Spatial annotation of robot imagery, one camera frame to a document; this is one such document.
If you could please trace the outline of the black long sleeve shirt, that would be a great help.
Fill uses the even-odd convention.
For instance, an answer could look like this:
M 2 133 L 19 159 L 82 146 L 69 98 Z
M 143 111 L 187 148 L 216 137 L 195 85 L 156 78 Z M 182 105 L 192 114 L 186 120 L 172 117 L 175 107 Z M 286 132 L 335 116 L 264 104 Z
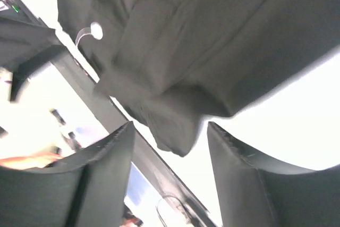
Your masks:
M 339 44 L 339 0 L 57 0 L 80 50 L 159 149 L 186 156 L 205 115 L 231 117 Z

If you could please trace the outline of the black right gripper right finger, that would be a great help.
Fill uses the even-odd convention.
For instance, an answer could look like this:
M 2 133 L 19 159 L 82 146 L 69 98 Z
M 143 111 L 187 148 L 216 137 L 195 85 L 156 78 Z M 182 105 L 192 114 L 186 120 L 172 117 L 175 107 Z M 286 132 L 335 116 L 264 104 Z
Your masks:
M 215 122 L 207 137 L 224 226 L 339 226 L 339 166 L 283 162 Z

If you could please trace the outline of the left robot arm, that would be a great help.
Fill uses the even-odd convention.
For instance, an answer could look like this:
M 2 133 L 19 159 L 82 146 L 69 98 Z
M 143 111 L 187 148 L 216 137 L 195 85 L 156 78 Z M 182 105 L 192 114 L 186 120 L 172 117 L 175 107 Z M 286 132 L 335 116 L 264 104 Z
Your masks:
M 54 29 L 1 17 L 1 67 L 12 73 L 9 100 L 29 76 L 66 52 Z

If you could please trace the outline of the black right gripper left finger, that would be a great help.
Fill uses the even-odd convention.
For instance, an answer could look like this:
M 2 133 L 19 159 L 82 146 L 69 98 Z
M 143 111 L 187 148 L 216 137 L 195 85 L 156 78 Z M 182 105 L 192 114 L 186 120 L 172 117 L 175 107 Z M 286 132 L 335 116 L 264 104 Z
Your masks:
M 2 167 L 1 226 L 119 226 L 134 138 L 127 122 L 52 167 Z

